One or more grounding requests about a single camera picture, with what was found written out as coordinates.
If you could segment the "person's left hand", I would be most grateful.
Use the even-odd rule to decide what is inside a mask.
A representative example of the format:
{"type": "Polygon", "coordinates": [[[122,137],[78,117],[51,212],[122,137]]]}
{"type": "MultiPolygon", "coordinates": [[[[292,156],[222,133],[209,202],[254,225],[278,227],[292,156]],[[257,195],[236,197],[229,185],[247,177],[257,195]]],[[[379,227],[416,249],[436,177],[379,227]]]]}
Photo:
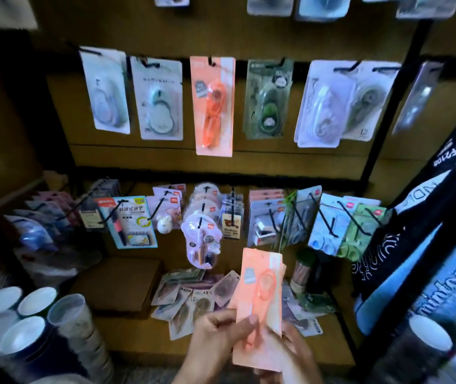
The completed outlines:
{"type": "Polygon", "coordinates": [[[236,321],[236,310],[209,312],[194,324],[182,365],[194,369],[196,384],[213,384],[230,358],[234,345],[228,343],[228,325],[236,321]]]}

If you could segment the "person's right hand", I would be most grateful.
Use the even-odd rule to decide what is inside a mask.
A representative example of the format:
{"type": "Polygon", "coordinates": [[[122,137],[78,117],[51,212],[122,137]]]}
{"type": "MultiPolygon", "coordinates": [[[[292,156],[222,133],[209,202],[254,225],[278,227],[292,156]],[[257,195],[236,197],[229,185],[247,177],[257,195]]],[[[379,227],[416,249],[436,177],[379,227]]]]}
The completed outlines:
{"type": "Polygon", "coordinates": [[[267,326],[261,326],[263,344],[274,352],[281,372],[254,369],[259,384],[324,384],[321,371],[314,360],[312,350],[293,352],[285,344],[282,336],[267,326]]]}

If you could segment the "orange correction tape packets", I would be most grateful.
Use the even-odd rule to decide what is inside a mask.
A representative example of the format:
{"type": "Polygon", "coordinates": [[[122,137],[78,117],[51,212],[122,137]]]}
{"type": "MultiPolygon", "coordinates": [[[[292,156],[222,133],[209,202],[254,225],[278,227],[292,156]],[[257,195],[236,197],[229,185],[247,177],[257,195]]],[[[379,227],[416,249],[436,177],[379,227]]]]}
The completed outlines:
{"type": "MultiPolygon", "coordinates": [[[[282,254],[244,248],[238,284],[227,307],[236,311],[236,321],[255,314],[259,325],[282,336],[282,282],[286,266],[282,254]]],[[[276,352],[264,344],[259,329],[233,347],[234,365],[281,372],[276,352]]]]}

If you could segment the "person's left forearm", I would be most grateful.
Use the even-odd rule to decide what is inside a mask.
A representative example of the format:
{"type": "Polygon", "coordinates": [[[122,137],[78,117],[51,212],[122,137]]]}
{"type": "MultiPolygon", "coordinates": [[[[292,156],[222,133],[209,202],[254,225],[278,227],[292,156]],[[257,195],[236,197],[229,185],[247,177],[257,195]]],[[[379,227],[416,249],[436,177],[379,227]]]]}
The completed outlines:
{"type": "Polygon", "coordinates": [[[182,365],[171,384],[196,384],[197,374],[189,366],[182,365]]]}

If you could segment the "green leaf card packet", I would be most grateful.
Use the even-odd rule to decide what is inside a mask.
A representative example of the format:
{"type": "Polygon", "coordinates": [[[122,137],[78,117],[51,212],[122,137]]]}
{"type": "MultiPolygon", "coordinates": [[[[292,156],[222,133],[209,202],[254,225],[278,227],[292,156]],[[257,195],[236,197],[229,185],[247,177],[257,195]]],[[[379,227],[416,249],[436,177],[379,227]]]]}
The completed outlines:
{"type": "Polygon", "coordinates": [[[338,305],[326,293],[300,293],[296,295],[296,298],[301,308],[311,314],[328,314],[339,310],[338,305]]]}

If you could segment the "pile of loose card packets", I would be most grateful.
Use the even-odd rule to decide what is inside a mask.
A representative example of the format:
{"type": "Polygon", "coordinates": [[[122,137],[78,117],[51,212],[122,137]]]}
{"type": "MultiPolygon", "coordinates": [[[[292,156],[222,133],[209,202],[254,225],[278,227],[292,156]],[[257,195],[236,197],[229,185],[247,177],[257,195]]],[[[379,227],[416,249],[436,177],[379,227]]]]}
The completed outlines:
{"type": "Polygon", "coordinates": [[[191,335],[199,317],[228,306],[239,280],[233,270],[226,275],[196,268],[166,273],[152,298],[151,317],[167,322],[171,341],[191,335]]]}

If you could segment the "green lid toothpick jar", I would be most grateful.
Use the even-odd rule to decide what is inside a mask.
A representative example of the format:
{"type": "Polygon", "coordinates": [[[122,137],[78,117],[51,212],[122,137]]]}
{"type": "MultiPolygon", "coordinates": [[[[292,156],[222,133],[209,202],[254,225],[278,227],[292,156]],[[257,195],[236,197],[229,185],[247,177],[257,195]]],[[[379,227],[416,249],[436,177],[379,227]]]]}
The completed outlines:
{"type": "Polygon", "coordinates": [[[305,292],[308,278],[315,263],[315,251],[311,248],[306,247],[296,253],[295,268],[289,282],[290,288],[295,294],[302,294],[305,292]]]}

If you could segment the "row of round lilac packets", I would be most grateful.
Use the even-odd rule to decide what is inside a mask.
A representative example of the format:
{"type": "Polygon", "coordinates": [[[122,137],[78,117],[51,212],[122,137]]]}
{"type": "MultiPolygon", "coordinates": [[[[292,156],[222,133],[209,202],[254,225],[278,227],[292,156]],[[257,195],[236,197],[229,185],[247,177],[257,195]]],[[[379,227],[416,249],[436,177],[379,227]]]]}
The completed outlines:
{"type": "Polygon", "coordinates": [[[186,256],[202,270],[215,267],[221,252],[222,193],[212,182],[197,184],[182,213],[181,231],[186,239],[186,256]]]}

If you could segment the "row of brown label packets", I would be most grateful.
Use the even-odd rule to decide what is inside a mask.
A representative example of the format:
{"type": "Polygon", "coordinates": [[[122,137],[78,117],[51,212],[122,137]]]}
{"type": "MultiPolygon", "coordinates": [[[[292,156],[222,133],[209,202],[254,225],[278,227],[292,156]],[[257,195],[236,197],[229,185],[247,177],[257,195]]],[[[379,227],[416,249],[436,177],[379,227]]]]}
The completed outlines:
{"type": "Polygon", "coordinates": [[[232,190],[224,194],[221,203],[221,231],[223,238],[239,240],[244,220],[243,194],[232,190]]]}

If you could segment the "row of pink stapler packets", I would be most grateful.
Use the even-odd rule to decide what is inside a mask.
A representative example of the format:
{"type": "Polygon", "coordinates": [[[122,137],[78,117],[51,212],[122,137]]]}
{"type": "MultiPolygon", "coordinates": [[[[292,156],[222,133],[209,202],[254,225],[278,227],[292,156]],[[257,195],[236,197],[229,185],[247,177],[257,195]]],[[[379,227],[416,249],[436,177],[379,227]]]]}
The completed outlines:
{"type": "Polygon", "coordinates": [[[276,245],[286,213],[284,189],[252,189],[249,206],[247,246],[276,245]]]}

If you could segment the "row of blue tape packets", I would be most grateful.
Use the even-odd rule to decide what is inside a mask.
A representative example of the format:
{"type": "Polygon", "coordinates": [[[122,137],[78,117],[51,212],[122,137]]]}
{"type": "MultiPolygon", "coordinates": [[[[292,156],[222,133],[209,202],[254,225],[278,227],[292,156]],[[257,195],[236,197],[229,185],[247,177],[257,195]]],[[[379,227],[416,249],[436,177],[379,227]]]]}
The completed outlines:
{"type": "Polygon", "coordinates": [[[358,205],[351,197],[322,194],[307,246],[336,257],[358,205]]]}

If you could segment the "row of grey blister packets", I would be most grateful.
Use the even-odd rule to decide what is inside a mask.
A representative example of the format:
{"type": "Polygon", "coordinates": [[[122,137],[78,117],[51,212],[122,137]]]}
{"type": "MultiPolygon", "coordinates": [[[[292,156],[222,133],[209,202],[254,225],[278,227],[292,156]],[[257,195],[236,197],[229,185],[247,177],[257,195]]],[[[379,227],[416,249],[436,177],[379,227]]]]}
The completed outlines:
{"type": "Polygon", "coordinates": [[[321,196],[322,186],[318,185],[296,190],[286,198],[280,249],[309,238],[321,196]]]}

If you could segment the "row of green tape packets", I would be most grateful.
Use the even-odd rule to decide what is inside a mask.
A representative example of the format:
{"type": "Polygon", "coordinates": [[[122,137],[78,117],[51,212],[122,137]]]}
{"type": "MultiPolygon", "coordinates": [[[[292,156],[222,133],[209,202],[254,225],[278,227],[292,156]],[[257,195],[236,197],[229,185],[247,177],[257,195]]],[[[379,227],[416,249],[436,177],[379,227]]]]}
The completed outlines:
{"type": "Polygon", "coordinates": [[[336,256],[357,262],[362,258],[377,228],[384,225],[387,209],[377,199],[349,195],[343,196],[343,199],[354,203],[355,211],[352,212],[352,219],[336,256]]]}

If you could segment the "brown cardboard box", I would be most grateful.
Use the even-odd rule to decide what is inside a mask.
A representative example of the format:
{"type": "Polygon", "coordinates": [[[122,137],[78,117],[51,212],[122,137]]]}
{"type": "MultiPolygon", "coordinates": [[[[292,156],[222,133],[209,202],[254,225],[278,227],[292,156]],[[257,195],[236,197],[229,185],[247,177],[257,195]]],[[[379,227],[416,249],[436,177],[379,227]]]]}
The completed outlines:
{"type": "Polygon", "coordinates": [[[109,257],[80,273],[69,293],[96,316],[146,320],[162,275],[160,259],[109,257]]]}

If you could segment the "row of pink pig packets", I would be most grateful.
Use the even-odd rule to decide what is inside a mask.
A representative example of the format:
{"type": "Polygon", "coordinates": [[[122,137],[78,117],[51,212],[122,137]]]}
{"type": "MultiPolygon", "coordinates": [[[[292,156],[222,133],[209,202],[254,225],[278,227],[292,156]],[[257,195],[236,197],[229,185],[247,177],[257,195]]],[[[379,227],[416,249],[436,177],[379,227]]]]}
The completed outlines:
{"type": "Polygon", "coordinates": [[[183,198],[186,194],[186,184],[169,184],[153,186],[153,195],[146,197],[151,221],[157,229],[157,217],[169,214],[174,221],[174,229],[180,229],[182,223],[183,198]]]}

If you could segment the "blue pen refill packet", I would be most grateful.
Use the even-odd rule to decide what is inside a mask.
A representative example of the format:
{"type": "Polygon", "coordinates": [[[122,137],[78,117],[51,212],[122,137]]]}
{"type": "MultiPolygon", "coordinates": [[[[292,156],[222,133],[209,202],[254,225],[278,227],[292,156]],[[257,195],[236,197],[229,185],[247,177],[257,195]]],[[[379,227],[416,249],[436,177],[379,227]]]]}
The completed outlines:
{"type": "Polygon", "coordinates": [[[145,196],[112,197],[97,201],[117,249],[158,247],[145,196]]]}

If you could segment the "blue printed hanging bag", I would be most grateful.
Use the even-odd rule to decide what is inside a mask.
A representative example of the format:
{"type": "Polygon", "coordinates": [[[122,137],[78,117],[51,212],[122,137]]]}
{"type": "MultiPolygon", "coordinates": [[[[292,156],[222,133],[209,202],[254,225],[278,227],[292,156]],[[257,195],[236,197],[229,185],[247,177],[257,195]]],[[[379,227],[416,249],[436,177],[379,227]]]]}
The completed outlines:
{"type": "MultiPolygon", "coordinates": [[[[383,261],[391,255],[392,249],[398,244],[400,235],[386,234],[384,249],[377,249],[376,254],[371,254],[353,263],[353,283],[357,285],[357,282],[360,282],[354,312],[358,328],[364,335],[370,334],[385,306],[398,292],[399,287],[404,283],[428,245],[436,238],[441,227],[442,224],[438,225],[411,256],[377,286],[371,287],[371,282],[377,281],[378,271],[383,270],[383,261]]],[[[439,323],[456,321],[456,247],[408,310],[407,317],[412,315],[426,316],[439,323]]]]}

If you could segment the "black printed hanging bag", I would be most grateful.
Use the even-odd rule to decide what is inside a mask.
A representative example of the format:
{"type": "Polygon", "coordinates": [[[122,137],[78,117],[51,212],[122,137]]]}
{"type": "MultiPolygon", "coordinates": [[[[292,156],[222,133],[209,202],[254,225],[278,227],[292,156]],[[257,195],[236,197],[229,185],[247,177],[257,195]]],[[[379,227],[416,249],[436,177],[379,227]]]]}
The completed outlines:
{"type": "Polygon", "coordinates": [[[406,261],[456,204],[456,127],[391,204],[389,222],[378,227],[353,263],[353,285],[367,300],[406,261]]]}

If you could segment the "row of dark card packets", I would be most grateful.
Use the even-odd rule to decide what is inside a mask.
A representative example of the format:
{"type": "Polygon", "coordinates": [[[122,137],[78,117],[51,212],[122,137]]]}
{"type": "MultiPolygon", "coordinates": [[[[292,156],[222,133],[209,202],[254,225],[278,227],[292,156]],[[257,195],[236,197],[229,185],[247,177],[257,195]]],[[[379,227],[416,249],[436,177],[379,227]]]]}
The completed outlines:
{"type": "Polygon", "coordinates": [[[120,196],[119,180],[101,178],[94,181],[78,200],[77,211],[86,231],[104,232],[108,228],[97,200],[120,196]]]}

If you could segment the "hanging orange correction tape packet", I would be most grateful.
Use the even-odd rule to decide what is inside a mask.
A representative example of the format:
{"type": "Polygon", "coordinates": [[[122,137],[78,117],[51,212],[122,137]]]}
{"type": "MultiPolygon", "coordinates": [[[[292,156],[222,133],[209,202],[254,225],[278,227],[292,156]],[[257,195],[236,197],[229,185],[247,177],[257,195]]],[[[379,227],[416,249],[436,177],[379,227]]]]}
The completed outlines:
{"type": "Polygon", "coordinates": [[[236,59],[192,56],[189,61],[196,153],[231,158],[236,59]]]}

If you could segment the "green avocado correction tape packet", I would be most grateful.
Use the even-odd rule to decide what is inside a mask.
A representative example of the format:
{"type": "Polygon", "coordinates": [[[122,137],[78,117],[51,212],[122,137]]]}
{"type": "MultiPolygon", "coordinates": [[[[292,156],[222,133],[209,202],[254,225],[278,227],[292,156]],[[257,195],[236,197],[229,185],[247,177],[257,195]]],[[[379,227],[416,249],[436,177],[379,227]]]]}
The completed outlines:
{"type": "Polygon", "coordinates": [[[294,65],[290,58],[248,61],[243,124],[247,140],[283,136],[294,65]]]}

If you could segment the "row of pink side packets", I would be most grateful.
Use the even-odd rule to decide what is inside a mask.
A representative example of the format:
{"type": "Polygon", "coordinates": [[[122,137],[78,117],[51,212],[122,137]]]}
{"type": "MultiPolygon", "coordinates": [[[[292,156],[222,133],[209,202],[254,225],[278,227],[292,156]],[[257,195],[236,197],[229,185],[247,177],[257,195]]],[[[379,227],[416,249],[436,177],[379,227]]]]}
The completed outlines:
{"type": "Polygon", "coordinates": [[[64,191],[39,191],[25,205],[34,212],[40,212],[60,231],[71,231],[80,225],[79,217],[73,209],[75,201],[64,191]]]}

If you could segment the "white clear correction tape packet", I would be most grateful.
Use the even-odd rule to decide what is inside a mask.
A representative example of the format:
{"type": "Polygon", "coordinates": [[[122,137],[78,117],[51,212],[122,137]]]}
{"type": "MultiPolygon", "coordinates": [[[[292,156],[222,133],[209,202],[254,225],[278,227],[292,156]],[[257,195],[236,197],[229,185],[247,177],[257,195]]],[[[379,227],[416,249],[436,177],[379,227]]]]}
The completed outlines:
{"type": "Polygon", "coordinates": [[[295,128],[299,148],[337,148],[348,122],[360,61],[310,63],[295,128]]]}

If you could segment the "blue plastic wrapped bundle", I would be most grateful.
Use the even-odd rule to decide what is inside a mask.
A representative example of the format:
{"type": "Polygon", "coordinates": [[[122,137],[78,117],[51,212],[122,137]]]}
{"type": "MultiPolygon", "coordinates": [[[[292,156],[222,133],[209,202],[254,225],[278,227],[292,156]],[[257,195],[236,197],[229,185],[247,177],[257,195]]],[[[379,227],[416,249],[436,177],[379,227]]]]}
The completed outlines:
{"type": "Polygon", "coordinates": [[[18,232],[20,243],[31,251],[57,252],[58,246],[54,243],[47,230],[39,222],[16,215],[3,215],[18,232]]]}

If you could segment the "white teal correction tape packet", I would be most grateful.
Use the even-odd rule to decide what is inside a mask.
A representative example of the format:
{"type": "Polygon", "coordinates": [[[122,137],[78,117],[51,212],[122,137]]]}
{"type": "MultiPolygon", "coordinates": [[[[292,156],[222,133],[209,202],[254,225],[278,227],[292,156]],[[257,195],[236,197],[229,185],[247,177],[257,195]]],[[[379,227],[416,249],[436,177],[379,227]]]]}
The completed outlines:
{"type": "Polygon", "coordinates": [[[130,57],[141,139],[183,140],[182,63],[130,57]]]}

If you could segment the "white grey correction tape packet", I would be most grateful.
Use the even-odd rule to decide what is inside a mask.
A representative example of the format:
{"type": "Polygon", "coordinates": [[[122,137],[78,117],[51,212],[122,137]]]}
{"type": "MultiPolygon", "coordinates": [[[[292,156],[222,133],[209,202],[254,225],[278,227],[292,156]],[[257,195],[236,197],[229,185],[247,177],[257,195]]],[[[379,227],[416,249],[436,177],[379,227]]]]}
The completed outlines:
{"type": "Polygon", "coordinates": [[[402,64],[362,61],[349,75],[356,80],[343,140],[368,142],[373,138],[385,103],[402,64]]]}

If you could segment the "slim silver blister packet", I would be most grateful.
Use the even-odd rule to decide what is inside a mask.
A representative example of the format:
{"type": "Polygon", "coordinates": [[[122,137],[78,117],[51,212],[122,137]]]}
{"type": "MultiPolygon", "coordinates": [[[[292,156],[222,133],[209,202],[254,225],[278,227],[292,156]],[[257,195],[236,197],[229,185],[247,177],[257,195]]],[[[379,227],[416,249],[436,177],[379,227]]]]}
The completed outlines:
{"type": "Polygon", "coordinates": [[[425,61],[421,64],[392,135],[406,131],[415,124],[437,86],[444,65],[444,62],[437,61],[425,61]]]}

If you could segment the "white lilac correction tape packet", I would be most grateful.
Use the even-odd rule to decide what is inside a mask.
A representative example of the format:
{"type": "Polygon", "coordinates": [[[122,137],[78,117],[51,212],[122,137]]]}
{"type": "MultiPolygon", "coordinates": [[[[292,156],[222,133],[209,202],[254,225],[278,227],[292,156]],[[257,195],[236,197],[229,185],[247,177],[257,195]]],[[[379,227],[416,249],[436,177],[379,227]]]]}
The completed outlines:
{"type": "Polygon", "coordinates": [[[129,135],[127,56],[124,51],[80,46],[94,127],[129,135]]]}

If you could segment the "grey hanging blister packet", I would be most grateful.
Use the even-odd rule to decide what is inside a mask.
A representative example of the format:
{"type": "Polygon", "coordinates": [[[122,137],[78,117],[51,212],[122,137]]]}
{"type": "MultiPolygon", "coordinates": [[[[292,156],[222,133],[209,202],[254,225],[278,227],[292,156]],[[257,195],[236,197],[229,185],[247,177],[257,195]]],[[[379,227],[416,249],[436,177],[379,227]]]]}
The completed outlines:
{"type": "Polygon", "coordinates": [[[252,16],[289,17],[295,0],[247,0],[246,11],[252,16]]]}

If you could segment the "pale blue hanging packet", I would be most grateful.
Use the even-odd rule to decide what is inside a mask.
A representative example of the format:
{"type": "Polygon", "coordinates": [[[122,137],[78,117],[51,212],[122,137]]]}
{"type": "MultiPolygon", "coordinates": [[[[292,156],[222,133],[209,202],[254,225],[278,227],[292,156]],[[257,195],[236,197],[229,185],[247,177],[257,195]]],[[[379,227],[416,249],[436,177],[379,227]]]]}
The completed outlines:
{"type": "Polygon", "coordinates": [[[346,16],[351,0],[297,0],[295,20],[332,22],[346,16]]]}

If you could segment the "wide white hanging packet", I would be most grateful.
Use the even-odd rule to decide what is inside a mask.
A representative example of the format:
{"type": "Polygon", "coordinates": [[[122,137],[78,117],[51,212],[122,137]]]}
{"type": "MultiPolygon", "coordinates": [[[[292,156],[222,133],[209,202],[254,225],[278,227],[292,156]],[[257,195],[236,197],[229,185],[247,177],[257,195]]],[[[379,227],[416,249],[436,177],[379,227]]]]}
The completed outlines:
{"type": "Polygon", "coordinates": [[[456,12],[456,0],[402,0],[398,4],[397,19],[446,20],[456,12]]]}

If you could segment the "black metal rack post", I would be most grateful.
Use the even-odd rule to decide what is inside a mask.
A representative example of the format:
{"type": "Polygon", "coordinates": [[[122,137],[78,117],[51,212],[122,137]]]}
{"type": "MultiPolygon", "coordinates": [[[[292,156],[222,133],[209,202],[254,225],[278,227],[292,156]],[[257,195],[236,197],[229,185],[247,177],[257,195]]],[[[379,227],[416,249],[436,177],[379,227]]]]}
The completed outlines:
{"type": "Polygon", "coordinates": [[[398,107],[411,83],[413,72],[417,70],[421,63],[421,51],[426,43],[433,23],[434,21],[431,19],[423,19],[417,24],[405,59],[393,83],[391,95],[382,116],[379,129],[372,143],[365,167],[359,180],[359,185],[355,190],[357,196],[362,196],[368,188],[371,174],[383,149],[393,119],[398,111],[398,107]]]}

